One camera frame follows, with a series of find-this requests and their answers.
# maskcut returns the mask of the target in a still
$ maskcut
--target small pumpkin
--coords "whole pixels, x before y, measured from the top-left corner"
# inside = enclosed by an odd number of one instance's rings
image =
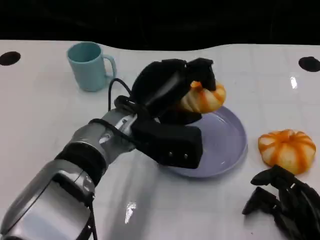
[[[292,129],[263,134],[258,139],[258,148],[266,164],[271,167],[277,164],[295,175],[311,167],[316,153],[312,139]]]
[[[226,100],[225,87],[215,82],[215,91],[202,87],[201,82],[193,81],[190,91],[181,99],[181,107],[189,112],[210,113],[218,110]]]

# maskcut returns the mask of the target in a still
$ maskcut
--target robotic arm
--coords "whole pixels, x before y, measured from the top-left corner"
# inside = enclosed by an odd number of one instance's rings
[[[161,124],[166,113],[190,89],[193,80],[215,88],[212,61],[164,60],[148,65],[130,97],[119,96],[115,109],[78,129],[17,197],[3,218],[2,240],[97,239],[95,187],[122,153],[142,151],[156,162],[198,167],[201,131],[194,126]]]

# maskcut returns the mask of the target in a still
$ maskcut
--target black hole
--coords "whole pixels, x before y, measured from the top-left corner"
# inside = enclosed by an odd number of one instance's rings
[[[320,61],[313,56],[306,56],[299,60],[299,66],[308,72],[320,71]]]
[[[0,65],[9,66],[15,64],[20,58],[20,53],[16,51],[8,51],[0,56]]]

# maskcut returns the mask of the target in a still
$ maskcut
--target teal mug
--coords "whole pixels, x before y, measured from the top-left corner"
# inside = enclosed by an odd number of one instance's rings
[[[116,77],[117,67],[114,58],[103,54],[95,42],[80,42],[69,48],[67,58],[79,87],[86,92],[97,92]],[[106,72],[104,59],[112,66],[112,75]]]

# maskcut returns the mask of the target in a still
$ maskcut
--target mug handle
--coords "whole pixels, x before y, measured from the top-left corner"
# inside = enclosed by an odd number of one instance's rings
[[[111,77],[114,79],[117,76],[117,66],[116,66],[115,59],[112,56],[107,55],[107,54],[102,55],[102,57],[104,59],[108,59],[110,61],[111,67],[112,67],[112,76]]]

